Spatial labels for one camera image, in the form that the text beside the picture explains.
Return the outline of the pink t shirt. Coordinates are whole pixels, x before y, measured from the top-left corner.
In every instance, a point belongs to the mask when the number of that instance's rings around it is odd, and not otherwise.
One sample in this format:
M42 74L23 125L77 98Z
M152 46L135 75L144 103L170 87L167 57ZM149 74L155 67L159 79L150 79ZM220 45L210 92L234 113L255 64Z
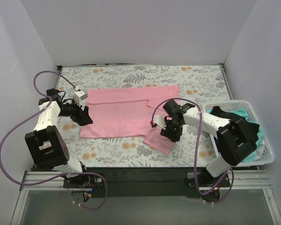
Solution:
M86 105L93 120L81 128L81 138L142 136L145 144L168 155L173 142L151 127L152 115L166 116L159 104L177 98L178 85L119 89L90 89Z

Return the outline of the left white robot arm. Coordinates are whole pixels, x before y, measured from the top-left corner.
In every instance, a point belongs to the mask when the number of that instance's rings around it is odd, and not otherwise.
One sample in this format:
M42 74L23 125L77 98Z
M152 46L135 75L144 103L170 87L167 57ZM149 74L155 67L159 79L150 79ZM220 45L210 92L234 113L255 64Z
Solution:
M68 182L84 188L90 184L90 175L81 161L70 157L57 120L69 117L81 127L92 124L89 108L83 104L88 94L75 88L73 98L64 99L61 92L53 88L47 90L46 95L38 102L41 113L33 131L25 135L25 142L37 169L63 173Z

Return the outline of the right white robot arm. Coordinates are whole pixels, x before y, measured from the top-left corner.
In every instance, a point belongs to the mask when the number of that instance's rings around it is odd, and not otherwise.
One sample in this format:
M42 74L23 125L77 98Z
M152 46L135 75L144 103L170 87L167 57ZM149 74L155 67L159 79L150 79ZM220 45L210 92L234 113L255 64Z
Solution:
M197 127L199 135L206 132L213 136L220 150L219 155L200 173L194 172L194 177L188 183L213 186L228 169L239 165L257 150L259 124L249 122L238 114L225 112L219 106L207 113L190 100L184 105L176 101L176 98L172 98L162 102L166 115L153 114L151 126L159 126L160 134L173 143L180 141L184 125Z

